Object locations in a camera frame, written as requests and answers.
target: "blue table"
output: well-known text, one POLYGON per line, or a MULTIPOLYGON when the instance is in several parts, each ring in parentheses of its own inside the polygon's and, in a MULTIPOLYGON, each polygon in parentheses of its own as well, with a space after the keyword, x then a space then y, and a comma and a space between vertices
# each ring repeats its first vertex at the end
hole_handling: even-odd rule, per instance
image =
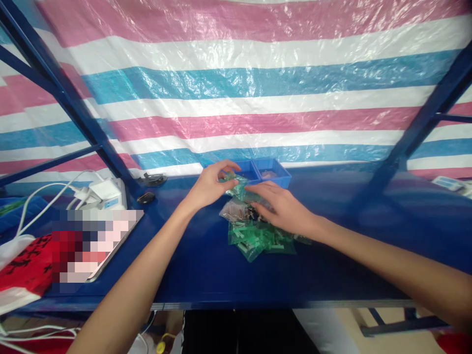
MULTIPOLYGON (((407 172, 378 167, 362 163, 290 169, 289 189, 310 210, 343 226, 472 273, 472 200, 407 172)), ((51 290, 22 312, 92 311, 196 178, 170 178, 155 189, 156 201, 97 281, 84 284, 75 294, 51 290)), ((318 243, 295 243, 296 256, 262 254, 249 264, 227 244, 228 222, 218 216, 227 200, 222 197, 192 219, 152 309, 413 304, 365 267, 318 243)))

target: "white charger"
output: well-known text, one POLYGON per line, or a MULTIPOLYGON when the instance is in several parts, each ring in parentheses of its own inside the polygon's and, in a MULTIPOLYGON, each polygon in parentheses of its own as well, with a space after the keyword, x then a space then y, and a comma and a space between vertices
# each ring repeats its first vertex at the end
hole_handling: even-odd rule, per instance
POLYGON ((109 200, 117 197, 121 194, 118 186, 112 181, 111 178, 106 178, 103 181, 92 182, 88 186, 101 200, 109 200))

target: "white cable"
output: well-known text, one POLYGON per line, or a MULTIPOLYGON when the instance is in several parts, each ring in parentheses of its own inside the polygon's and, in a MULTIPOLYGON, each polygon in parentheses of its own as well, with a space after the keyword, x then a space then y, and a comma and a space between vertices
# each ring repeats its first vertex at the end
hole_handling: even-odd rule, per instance
POLYGON ((23 205, 23 212, 21 213, 21 219, 20 219, 20 225, 18 225, 18 231, 16 232, 15 237, 18 237, 21 235, 34 221, 36 221, 39 216, 44 214, 44 212, 51 206, 52 203, 49 203, 33 220, 30 222, 27 226, 23 227, 23 223, 25 222, 25 217, 26 217, 26 210, 28 209, 28 203, 30 202, 31 198, 34 197, 36 193, 39 191, 43 190, 44 188, 50 187, 52 185, 65 185, 65 187, 59 192, 58 196, 61 196, 62 193, 68 188, 68 185, 65 183, 50 183, 46 184, 45 186, 42 186, 41 188, 36 189, 27 199, 25 204, 23 205))
POLYGON ((8 332, 6 331, 5 328, 3 328, 2 324, 0 323, 0 333, 4 336, 8 335, 8 332))
POLYGON ((42 334, 38 337, 47 337, 56 333, 61 333, 61 332, 66 332, 66 331, 71 332, 74 337, 77 336, 75 328, 65 328, 65 327, 59 327, 59 326, 54 326, 54 325, 43 325, 43 326, 35 327, 35 328, 13 330, 13 331, 9 331, 8 335, 17 334, 17 333, 25 333, 25 332, 34 332, 34 331, 39 331, 42 329, 56 329, 56 330, 50 333, 42 334))
POLYGON ((153 313, 153 315, 152 315, 152 320, 151 320, 151 322, 149 322, 149 324, 147 325, 146 329, 145 329, 144 331, 142 331, 141 334, 145 334, 146 331, 149 329, 149 327, 151 327, 152 323, 154 322, 154 319, 156 318, 157 311, 154 310, 152 313, 153 313))
POLYGON ((23 354, 36 354, 35 352, 30 352, 29 350, 26 350, 22 347, 18 347, 16 345, 8 343, 8 342, 0 341, 0 345, 11 348, 11 349, 16 350, 17 352, 20 352, 20 353, 23 353, 23 354))
POLYGON ((26 209, 27 209, 27 206, 28 206, 28 203, 30 202, 31 198, 37 193, 39 192, 40 190, 46 188, 46 187, 49 187, 51 185, 56 185, 56 184, 60 184, 60 185, 64 185, 64 183, 50 183, 50 184, 46 184, 45 186, 42 186, 41 188, 38 188, 36 189, 29 197, 28 199, 26 199, 26 202, 25 202, 25 205, 23 205, 23 213, 21 215, 21 220, 20 220, 20 225, 18 227, 18 231, 16 232, 16 235, 15 237, 18 237, 19 235, 21 235, 23 232, 26 231, 26 229, 28 227, 30 227, 37 219, 39 219, 41 217, 42 214, 44 214, 46 212, 47 209, 49 209, 49 207, 54 204, 54 202, 65 192, 65 190, 70 187, 70 185, 72 184, 72 182, 74 182, 77 178, 79 178, 79 176, 85 172, 92 172, 92 173, 95 173, 101 180, 103 180, 102 176, 100 176, 98 174, 97 171, 94 171, 94 170, 85 170, 85 171, 82 171, 80 172, 77 176, 75 176, 74 179, 72 179, 68 184, 65 185, 65 187, 54 197, 54 199, 52 199, 48 205, 46 205, 44 207, 44 209, 38 214, 36 215, 36 217, 34 219, 32 219, 29 224, 27 224, 25 227, 21 228, 24 221, 25 221, 25 216, 26 216, 26 209))
POLYGON ((143 338, 143 336, 142 336, 140 333, 138 333, 138 337, 143 341, 143 343, 144 343, 144 345, 145 345, 145 347, 146 347, 146 354, 148 354, 148 352, 149 352, 149 347, 148 347, 148 344, 147 344, 146 340, 143 338))
POLYGON ((92 190, 91 190, 91 189, 89 189, 88 192, 87 192, 87 194, 85 194, 85 198, 83 198, 83 199, 80 201, 80 203, 77 204, 77 206, 75 207, 76 210, 79 210, 80 207, 85 204, 86 200, 90 197, 90 194, 92 194, 92 190))
POLYGON ((69 203, 69 205, 67 206, 66 210, 70 210, 70 209, 72 208, 72 206, 74 205, 74 203, 75 203, 76 201, 78 201, 78 200, 79 200, 79 198, 74 198, 74 199, 72 199, 72 201, 71 201, 71 202, 69 203))
POLYGON ((42 340, 42 339, 72 339, 74 340, 75 337, 66 337, 66 336, 39 336, 39 337, 31 337, 31 338, 11 338, 11 337, 2 337, 0 336, 0 342, 28 342, 32 340, 42 340))

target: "white stripe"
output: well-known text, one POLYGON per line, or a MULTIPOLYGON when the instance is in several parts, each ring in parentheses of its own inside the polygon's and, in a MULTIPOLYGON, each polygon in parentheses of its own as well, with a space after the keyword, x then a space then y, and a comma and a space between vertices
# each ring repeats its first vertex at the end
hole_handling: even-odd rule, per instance
POLYGON ((421 107, 434 86, 341 91, 312 95, 216 98, 203 100, 141 99, 99 106, 101 116, 125 120, 159 116, 208 117, 296 113, 382 107, 421 107))
POLYGON ((472 138, 472 124, 454 124, 435 128, 424 142, 472 138))
MULTIPOLYGON (((98 118, 98 113, 92 103, 89 102, 89 99, 85 99, 84 103, 90 114, 94 118, 98 118)), ((0 134, 26 129, 35 129, 71 121, 59 103, 27 107, 24 108, 24 112, 13 113, 0 117, 2 119, 2 125, 0 125, 0 134)))
POLYGON ((142 43, 110 36, 68 50, 81 74, 133 66, 202 70, 344 64, 464 48, 472 39, 471 21, 472 15, 467 15, 339 39, 273 43, 251 40, 142 43))
POLYGON ((201 153, 231 148, 264 148, 299 145, 395 145, 402 137, 399 130, 321 130, 302 133, 267 133, 241 134, 234 136, 216 136, 196 139, 181 139, 175 136, 149 138, 122 142, 130 154, 141 154, 152 151, 164 151, 188 148, 201 153))
POLYGON ((457 100, 457 103, 468 103, 472 101, 472 86, 469 86, 469 88, 464 92, 464 94, 457 100))
POLYGON ((305 161, 305 162, 282 162, 285 168, 310 167, 310 166, 328 166, 328 165, 345 165, 354 163, 367 163, 369 161, 305 161))
POLYGON ((174 165, 159 167, 155 169, 144 170, 150 175, 165 174, 166 176, 188 176, 199 175, 202 173, 203 167, 199 163, 187 165, 174 165))
POLYGON ((408 170, 472 167, 472 154, 422 157, 408 160, 407 166, 408 170))
MULTIPOLYGON (((26 63, 25 58, 21 55, 20 51, 15 47, 14 44, 1 44, 2 47, 4 47, 6 50, 8 50, 10 53, 14 54, 16 57, 21 59, 21 61, 26 63)), ((0 60, 0 76, 11 76, 11 75, 19 75, 20 73, 16 71, 15 69, 11 68, 7 64, 5 64, 3 61, 0 60)))
MULTIPOLYGON (((15 183, 35 183, 35 182, 44 182, 44 183, 51 183, 55 181, 70 181, 74 179, 80 171, 67 171, 67 172, 38 172, 32 176, 26 177, 22 179, 19 182, 15 183)), ((111 171, 108 168, 101 169, 97 171, 103 178, 115 178, 111 171)), ((131 174, 133 175, 134 178, 139 178, 141 177, 141 172, 142 170, 138 169, 130 169, 131 174)), ((92 173, 84 173, 79 176, 79 178, 76 179, 77 182, 94 182, 98 181, 98 178, 92 174, 92 173)))
POLYGON ((66 155, 68 153, 88 148, 90 146, 88 141, 83 141, 64 147, 54 146, 54 147, 28 147, 23 149, 16 150, 4 150, 0 151, 1 161, 23 161, 23 160, 35 160, 35 159, 44 159, 50 158, 54 159, 66 155))

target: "black pants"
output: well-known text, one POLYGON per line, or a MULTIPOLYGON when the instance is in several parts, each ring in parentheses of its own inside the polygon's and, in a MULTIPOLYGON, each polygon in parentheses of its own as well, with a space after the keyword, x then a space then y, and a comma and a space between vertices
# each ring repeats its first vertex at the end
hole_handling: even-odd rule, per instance
POLYGON ((292 310, 185 311, 182 354, 319 354, 292 310))

